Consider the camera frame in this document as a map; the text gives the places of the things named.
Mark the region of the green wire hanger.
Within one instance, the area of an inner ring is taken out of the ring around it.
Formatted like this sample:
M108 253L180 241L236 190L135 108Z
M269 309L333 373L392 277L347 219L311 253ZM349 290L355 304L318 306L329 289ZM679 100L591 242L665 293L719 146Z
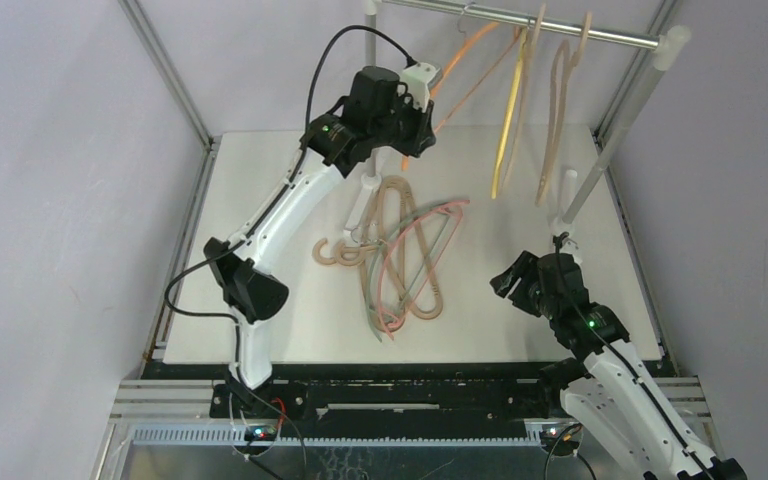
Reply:
M463 219L467 199L432 203L407 214L390 233L377 240L370 266L365 270L363 286L369 323L374 335L389 338L399 330L409 314L422 320L433 320L443 311L443 298L436 266L443 251ZM445 218L433 242L428 242L422 224L429 216ZM421 266L408 277L403 268L395 266L392 257L404 249L405 239L415 235L420 249ZM382 301L384 281L390 278L398 294L398 302L390 309Z

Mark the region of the pink wire hanger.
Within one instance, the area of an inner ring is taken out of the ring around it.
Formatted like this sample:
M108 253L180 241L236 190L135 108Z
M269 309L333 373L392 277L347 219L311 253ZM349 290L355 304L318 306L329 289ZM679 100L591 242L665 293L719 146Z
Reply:
M416 207L378 242L366 287L368 318L377 337L393 340L409 316L434 320L442 314L437 265L469 204L458 198Z

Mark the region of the yellow wire hanger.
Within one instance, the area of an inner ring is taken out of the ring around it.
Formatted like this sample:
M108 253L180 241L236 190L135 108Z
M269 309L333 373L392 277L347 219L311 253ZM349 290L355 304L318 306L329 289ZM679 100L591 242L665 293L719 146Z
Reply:
M514 116L517 115L517 101L516 98L516 91L518 89L518 84L520 81L520 74L518 73L518 67L522 65L521 60L521 42L523 41L523 37L525 32L527 31L528 27L523 27L519 30L518 33L518 49L517 49L517 60L515 65L515 70L512 76L509 96L507 100L507 105L505 108L504 118L503 118L503 124L500 131L499 141L497 145L496 150L496 158L495 158L495 164L494 164L494 171L493 171L493 177L492 177L492 186L491 186L491 198L496 199L497 195L500 192L501 189L501 175L502 175L502 167L504 166L504 160L505 155L507 152L507 146L508 141L510 138L514 137L514 134L511 133L512 130L512 122L514 121Z

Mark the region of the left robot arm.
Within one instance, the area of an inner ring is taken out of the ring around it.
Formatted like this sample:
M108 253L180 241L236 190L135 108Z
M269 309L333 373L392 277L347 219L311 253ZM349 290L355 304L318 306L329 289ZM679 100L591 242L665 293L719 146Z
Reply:
M435 144L431 90L439 75L424 62L399 73L363 67L349 93L307 124L274 197L227 240L206 243L211 272L237 324L229 370L240 382L234 404L246 415L265 414L273 401L265 384L272 375L270 320L289 297L273 270L286 245L317 204L375 150L388 147L417 158Z

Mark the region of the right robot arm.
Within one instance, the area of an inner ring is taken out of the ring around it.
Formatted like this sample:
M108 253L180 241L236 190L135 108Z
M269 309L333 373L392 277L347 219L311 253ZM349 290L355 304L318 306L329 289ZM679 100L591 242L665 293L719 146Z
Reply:
M515 308L547 319L572 354L540 373L544 412L568 414L639 479L746 478L736 459L719 458L683 420L619 317L591 300L572 255L524 251L490 285Z

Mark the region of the metal clothes rack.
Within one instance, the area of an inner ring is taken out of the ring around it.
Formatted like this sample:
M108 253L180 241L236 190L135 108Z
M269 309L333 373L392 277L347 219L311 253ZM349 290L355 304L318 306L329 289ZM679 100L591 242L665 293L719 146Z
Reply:
M548 133L535 197L536 206L542 206L545 203L551 186L559 158L569 81L581 63L587 45L595 41L637 49L636 56L632 59L621 85L612 97L604 118L596 130L595 143L600 148L596 163L582 184L575 183L572 171L564 173L561 179L559 211L550 222L550 229L555 236L573 233L576 217L608 169L619 145L627 136L664 74L674 65L691 39L691 31L688 27L674 25L667 28L665 26L666 21L671 19L679 6L676 1L661 3L650 31L646 35L595 28L592 25L590 13L585 14L583 21L576 24L551 20L543 11L530 15L482 6L475 2L409 1L406 5L409 8L452 14L460 18L479 19L485 23L484 27L464 40L457 54L440 71L441 80L447 79L461 57L492 29L501 25L510 25L516 29L511 45L517 50L517 61L497 146L491 186L493 198L497 198L507 184L517 158L519 138L522 134L521 120L527 104L527 88L533 76L532 64L536 58L540 34L550 32L562 34L566 38L575 36L578 43L572 46L568 39L563 40L553 58L549 77Z

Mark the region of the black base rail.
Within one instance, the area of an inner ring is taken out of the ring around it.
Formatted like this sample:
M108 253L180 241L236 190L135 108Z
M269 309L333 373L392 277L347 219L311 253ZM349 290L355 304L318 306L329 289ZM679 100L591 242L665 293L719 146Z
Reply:
M205 381L213 418L282 419L306 440L518 437L529 423L568 423L547 362L279 364L252 390L225 365L150 363L147 381Z

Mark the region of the aluminium frame right post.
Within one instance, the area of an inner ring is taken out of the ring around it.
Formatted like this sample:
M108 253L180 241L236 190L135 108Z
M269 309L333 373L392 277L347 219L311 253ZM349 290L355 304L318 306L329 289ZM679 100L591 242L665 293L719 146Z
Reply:
M646 32L658 36L665 34L673 25L675 17L681 11L684 0L662 0L648 22ZM649 52L636 50L625 69L621 81L614 91L605 112L596 128L593 130L593 139L599 147L603 147L609 139L614 124L619 118L619 111L626 103L627 97L643 72Z

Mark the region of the aluminium frame post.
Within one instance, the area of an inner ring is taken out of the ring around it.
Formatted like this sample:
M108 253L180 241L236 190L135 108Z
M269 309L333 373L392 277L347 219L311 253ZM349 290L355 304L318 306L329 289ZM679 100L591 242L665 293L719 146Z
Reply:
M675 17L681 11L684 0L662 0L648 22L646 32L658 36L665 34L673 25ZM643 72L649 52L636 50L625 69L621 81L614 91L605 112L596 128L593 130L593 139L599 147L603 147L609 139L614 124L619 118L619 111L626 103L627 97Z
M119 0L118 4L199 144L209 151L213 136L142 2Z

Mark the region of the aluminium frame left post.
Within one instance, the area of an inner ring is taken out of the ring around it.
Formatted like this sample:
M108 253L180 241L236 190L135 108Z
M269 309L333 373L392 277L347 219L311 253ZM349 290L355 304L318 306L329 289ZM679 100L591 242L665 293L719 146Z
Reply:
M119 0L118 4L199 144L209 151L213 136L142 2Z

